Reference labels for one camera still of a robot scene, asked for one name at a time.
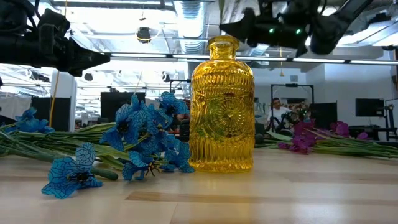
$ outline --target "person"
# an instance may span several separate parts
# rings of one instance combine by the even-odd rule
[[[279,122],[282,121],[282,115],[283,114],[292,111],[289,108],[281,106],[279,98],[273,98],[271,106],[274,109],[274,118],[278,119]],[[272,117],[272,111],[270,110],[269,113],[268,113],[268,118],[267,118],[267,126],[269,125],[269,121],[271,120],[271,117]],[[277,128],[279,123],[276,120],[274,120],[274,119],[273,119],[273,121],[274,121],[274,127]]]

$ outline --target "yellow glass bottle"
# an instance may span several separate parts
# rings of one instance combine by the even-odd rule
[[[190,165],[199,171],[244,172],[253,167],[254,77],[236,60],[239,41],[209,40],[210,60],[192,75]]]

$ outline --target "table surface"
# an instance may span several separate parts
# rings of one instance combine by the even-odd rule
[[[0,223],[398,223],[398,161],[256,149],[243,174],[105,181],[57,200],[50,164],[0,158]]]

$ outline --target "pipe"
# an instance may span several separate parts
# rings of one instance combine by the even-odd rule
[[[201,1],[174,1],[178,17],[178,35],[180,37],[199,38],[205,33],[206,3]],[[205,43],[198,40],[182,40],[182,52],[201,54]]]

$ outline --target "bottle neck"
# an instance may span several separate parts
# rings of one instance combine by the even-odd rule
[[[214,43],[209,48],[210,60],[218,59],[236,59],[236,48],[232,43],[221,42]]]

